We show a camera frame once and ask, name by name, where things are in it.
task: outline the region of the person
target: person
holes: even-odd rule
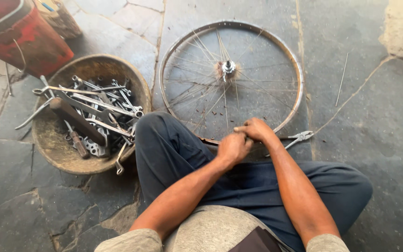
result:
[[[257,118],[223,138],[216,156],[165,112],[142,117],[135,137],[148,208],[96,252],[228,252],[257,227],[282,251],[349,251],[340,235],[372,195],[368,178],[347,164],[295,162]],[[253,140],[271,161],[240,163]]]

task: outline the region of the forearm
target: forearm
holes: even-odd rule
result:
[[[309,178],[276,136],[265,141],[278,178],[284,207],[306,246],[320,234],[340,236],[337,226]]]
[[[192,213],[205,193],[229,168],[228,165],[228,162],[215,158],[175,182],[150,204],[129,231],[150,228],[163,239]]]

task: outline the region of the shirt sleeve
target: shirt sleeve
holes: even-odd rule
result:
[[[349,252],[344,241],[333,234],[322,234],[307,243],[306,252]]]
[[[155,230],[142,228],[100,243],[94,252],[163,252]]]

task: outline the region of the leg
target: leg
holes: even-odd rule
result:
[[[138,121],[135,139],[139,182],[147,205],[173,183],[214,158],[201,140],[165,112],[143,116]]]
[[[372,195],[368,178],[346,164],[299,162],[324,204],[344,234],[360,215]],[[266,224],[295,251],[304,246],[284,209],[273,164],[240,164],[229,174],[240,190],[210,192],[202,204],[242,209]]]

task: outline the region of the gray shirt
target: gray shirt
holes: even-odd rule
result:
[[[225,206],[201,206],[164,243],[158,233],[144,228],[106,240],[95,252],[228,252],[258,226],[279,240],[262,221],[245,211]],[[281,249],[293,252],[290,248]],[[309,241],[307,252],[349,250],[337,236],[322,234]]]

